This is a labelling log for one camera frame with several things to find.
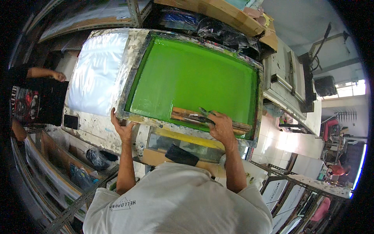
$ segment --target screen printing frame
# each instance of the screen printing frame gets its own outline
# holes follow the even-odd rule
[[[249,58],[248,56],[245,56],[239,53],[239,51],[236,51],[226,46],[223,46],[223,45],[220,45],[220,44],[217,44],[215,42],[211,42],[205,39],[201,39],[198,37],[192,37],[192,36],[188,36],[184,34],[177,34],[174,32],[151,30],[146,36],[145,41],[143,42],[143,45],[139,46],[140,47],[139,53],[135,59],[133,66],[131,67],[129,76],[125,80],[125,87],[122,91],[119,104],[118,104],[117,117],[120,119],[126,119],[126,120],[134,121],[140,124],[145,124],[145,125],[149,125],[149,126],[153,126],[157,128],[163,128],[169,131],[174,131],[174,132],[178,132],[178,133],[182,133],[182,134],[186,134],[190,136],[200,137],[200,138],[208,139],[208,140],[215,140],[209,134],[209,132],[173,124],[173,123],[166,122],[166,121],[161,121],[158,119],[127,112],[125,110],[126,102],[129,98],[131,87],[133,85],[133,82],[135,80],[138,70],[142,70],[141,62],[142,62],[143,57],[146,55],[146,53],[149,52],[149,50],[147,49],[148,49],[148,46],[150,45],[150,42],[153,39],[153,36],[157,36],[157,37],[160,37],[163,39],[169,39],[169,40],[190,42],[190,43],[193,43],[199,46],[204,46],[208,49],[212,49],[220,53],[223,53],[223,54],[226,54],[232,57],[236,57],[237,59],[247,63],[249,66],[251,66],[255,70],[258,76],[258,82],[257,82],[258,87],[257,87],[257,97],[256,97],[257,99],[256,99],[256,110],[255,110],[256,120],[254,121],[254,125],[253,125],[253,128],[255,129],[255,131],[254,131],[252,140],[237,138],[240,145],[255,148],[257,146],[258,136],[260,134],[260,125],[261,125],[261,116],[262,116],[263,80],[264,80],[263,65]]]

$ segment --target worker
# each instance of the worker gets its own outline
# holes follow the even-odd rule
[[[347,176],[352,169],[350,165],[341,166],[340,161],[338,161],[337,165],[328,165],[327,167],[332,170],[329,174],[334,176],[342,176],[344,174]]]
[[[68,87],[64,74],[38,67],[12,67],[3,77],[1,85],[5,97],[1,108],[10,112],[10,122],[5,128],[11,126],[18,141],[23,141],[27,136],[24,125],[61,125]]]
[[[131,132],[111,111],[122,140],[117,191],[98,188],[83,223],[85,234],[102,233],[271,233],[272,215],[254,184],[247,186],[232,120],[214,112],[210,135],[226,151],[227,189],[208,171],[164,162],[135,184]]]

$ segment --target window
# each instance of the window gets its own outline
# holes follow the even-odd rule
[[[357,82],[347,82],[335,85],[338,94],[332,96],[322,97],[324,100],[340,98],[340,97],[351,97],[357,95],[364,95],[366,91],[365,80],[359,80]]]

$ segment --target hand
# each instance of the hand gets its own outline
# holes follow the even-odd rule
[[[61,72],[53,72],[52,76],[55,80],[58,80],[59,82],[64,82],[66,80],[66,76],[62,74]]]
[[[213,113],[215,115],[208,115],[208,118],[215,123],[215,125],[209,123],[210,135],[222,142],[225,149],[232,149],[237,146],[238,142],[234,136],[233,121],[231,118],[215,110]]]
[[[113,107],[112,111],[110,113],[110,121],[114,125],[114,128],[116,129],[116,132],[119,134],[119,137],[121,138],[122,143],[130,143],[131,142],[131,133],[132,133],[132,127],[134,125],[137,125],[137,122],[130,122],[127,126],[120,126],[119,121],[116,117],[116,113],[114,112],[116,109]]]

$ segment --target graphic print on t-shirt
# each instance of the graphic print on t-shirt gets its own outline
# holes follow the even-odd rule
[[[40,95],[38,91],[13,86],[10,97],[12,116],[26,123],[34,122],[39,114]]]
[[[133,201],[131,201],[131,199],[127,200],[127,198],[124,197],[122,200],[116,203],[113,203],[113,205],[111,205],[109,208],[110,208],[110,211],[128,210],[128,209],[131,209],[132,205],[135,205],[135,200]]]

